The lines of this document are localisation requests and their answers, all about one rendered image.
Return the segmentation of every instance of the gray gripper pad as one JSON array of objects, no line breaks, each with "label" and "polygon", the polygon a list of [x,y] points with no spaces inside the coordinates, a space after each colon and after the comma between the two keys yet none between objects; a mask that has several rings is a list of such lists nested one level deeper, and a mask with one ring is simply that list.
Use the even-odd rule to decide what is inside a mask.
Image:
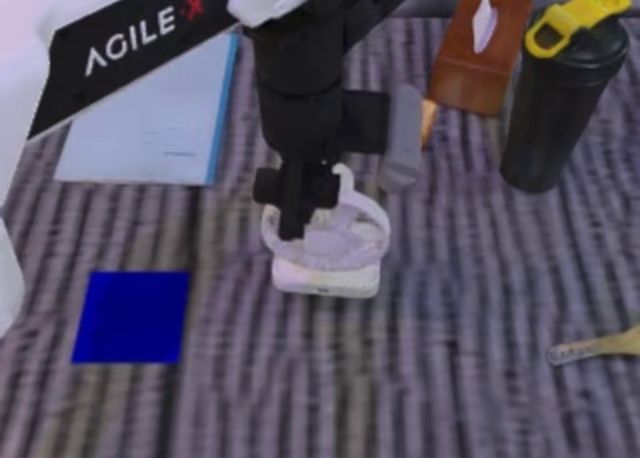
[{"label": "gray gripper pad", "polygon": [[410,85],[401,85],[391,97],[389,141],[378,170],[378,185],[387,193],[412,186],[420,175],[422,154],[422,95]]}]

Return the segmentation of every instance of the yellow lid handle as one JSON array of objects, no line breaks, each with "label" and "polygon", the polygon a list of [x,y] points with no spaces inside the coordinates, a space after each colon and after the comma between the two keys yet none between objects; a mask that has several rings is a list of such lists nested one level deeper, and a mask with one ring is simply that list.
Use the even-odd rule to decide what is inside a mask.
[{"label": "yellow lid handle", "polygon": [[551,5],[527,31],[525,46],[536,58],[553,58],[570,43],[576,31],[591,29],[606,18],[623,13],[631,3],[632,0],[571,0]]}]

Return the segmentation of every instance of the blue square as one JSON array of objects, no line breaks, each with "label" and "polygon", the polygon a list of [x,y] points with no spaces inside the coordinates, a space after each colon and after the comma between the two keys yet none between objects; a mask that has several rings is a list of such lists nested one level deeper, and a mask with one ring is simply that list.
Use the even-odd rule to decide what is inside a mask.
[{"label": "blue square", "polygon": [[93,272],[72,363],[178,363],[189,273]]}]

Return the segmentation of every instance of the black container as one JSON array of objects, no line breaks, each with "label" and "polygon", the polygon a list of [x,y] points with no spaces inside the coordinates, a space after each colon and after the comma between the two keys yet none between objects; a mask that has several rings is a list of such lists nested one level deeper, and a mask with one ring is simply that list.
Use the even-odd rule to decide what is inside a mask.
[{"label": "black container", "polygon": [[[534,16],[533,23],[542,14]],[[507,183],[530,193],[548,191],[558,183],[602,92],[628,52],[629,37],[617,17],[576,33],[553,58],[537,58],[523,46],[500,167]]]}]

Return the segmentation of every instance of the orange object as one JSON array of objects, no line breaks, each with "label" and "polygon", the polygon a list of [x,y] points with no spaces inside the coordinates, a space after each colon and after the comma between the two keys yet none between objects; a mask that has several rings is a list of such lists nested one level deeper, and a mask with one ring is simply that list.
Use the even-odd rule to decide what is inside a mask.
[{"label": "orange object", "polygon": [[429,99],[481,115],[502,111],[522,46],[531,0],[489,0],[498,21],[487,48],[473,51],[473,16],[480,0],[460,0],[431,72]]},{"label": "orange object", "polygon": [[424,100],[422,102],[422,128],[420,130],[420,143],[422,148],[427,146],[429,136],[431,136],[431,130],[433,130],[433,124],[436,121],[436,115],[438,114],[438,105],[431,100]]}]

